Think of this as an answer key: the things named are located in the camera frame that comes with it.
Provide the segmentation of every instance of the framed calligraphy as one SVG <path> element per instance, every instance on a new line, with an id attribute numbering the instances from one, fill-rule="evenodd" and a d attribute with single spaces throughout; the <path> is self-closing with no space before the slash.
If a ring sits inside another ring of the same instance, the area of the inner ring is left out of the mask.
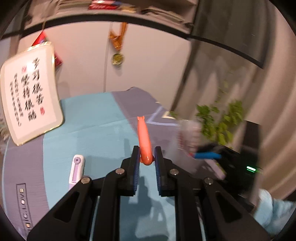
<path id="1" fill-rule="evenodd" d="M 6 60 L 0 73 L 4 115 L 17 146 L 63 123 L 51 42 L 32 46 Z"/>

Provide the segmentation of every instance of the medal ribbon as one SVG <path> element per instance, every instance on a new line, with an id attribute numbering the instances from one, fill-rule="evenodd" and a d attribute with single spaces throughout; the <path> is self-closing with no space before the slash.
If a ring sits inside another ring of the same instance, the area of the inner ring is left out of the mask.
<path id="1" fill-rule="evenodd" d="M 109 39 L 111 40 L 116 51 L 120 52 L 122 49 L 123 37 L 126 32 L 127 23 L 121 23 L 121 33 L 120 35 L 115 35 L 113 30 L 110 30 Z"/>

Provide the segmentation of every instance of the gold medal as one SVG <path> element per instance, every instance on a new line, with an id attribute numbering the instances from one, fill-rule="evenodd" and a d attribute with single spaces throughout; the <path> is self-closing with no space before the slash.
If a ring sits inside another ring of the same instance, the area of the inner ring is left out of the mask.
<path id="1" fill-rule="evenodd" d="M 109 39 L 111 40 L 115 50 L 117 51 L 117 53 L 113 55 L 111 60 L 112 64 L 116 66 L 121 65 L 124 61 L 124 56 L 121 53 L 121 50 L 122 50 L 123 37 L 126 32 L 126 28 L 127 28 L 127 23 L 122 23 L 120 35 L 117 36 L 112 30 L 110 31 L 110 34 L 109 34 Z"/>
<path id="2" fill-rule="evenodd" d="M 116 53 L 115 55 L 113 55 L 113 58 L 112 58 L 112 64 L 113 65 L 121 65 L 124 61 L 124 56 L 123 54 L 121 53 Z"/>

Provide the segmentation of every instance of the metal screw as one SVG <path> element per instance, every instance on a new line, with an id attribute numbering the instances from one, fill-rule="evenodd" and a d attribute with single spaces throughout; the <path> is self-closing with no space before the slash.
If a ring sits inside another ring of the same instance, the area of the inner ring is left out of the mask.
<path id="1" fill-rule="evenodd" d="M 170 170 L 170 174 L 176 176 L 176 175 L 179 174 L 179 171 L 178 171 L 177 169 L 171 169 L 171 170 Z"/>
<path id="2" fill-rule="evenodd" d="M 83 177 L 83 178 L 81 179 L 81 182 L 82 182 L 83 184 L 88 184 L 90 181 L 91 181 L 91 179 L 90 179 L 89 177 Z"/>
<path id="3" fill-rule="evenodd" d="M 121 175 L 125 172 L 125 170 L 123 168 L 118 168 L 115 170 L 116 174 Z"/>
<path id="4" fill-rule="evenodd" d="M 211 185 L 211 184 L 214 183 L 214 180 L 212 178 L 210 178 L 210 177 L 206 177 L 205 178 L 205 183 Z"/>

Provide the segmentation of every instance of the orange toy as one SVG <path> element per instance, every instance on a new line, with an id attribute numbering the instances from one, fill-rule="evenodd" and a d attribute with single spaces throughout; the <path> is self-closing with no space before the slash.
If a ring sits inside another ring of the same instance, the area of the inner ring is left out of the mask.
<path id="1" fill-rule="evenodd" d="M 149 137 L 144 116 L 141 116 L 141 117 L 138 116 L 138 137 L 139 137 L 139 145 L 140 145 L 140 153 L 141 153 L 140 161 L 148 166 L 153 162 L 154 157 L 152 155 L 150 137 Z"/>

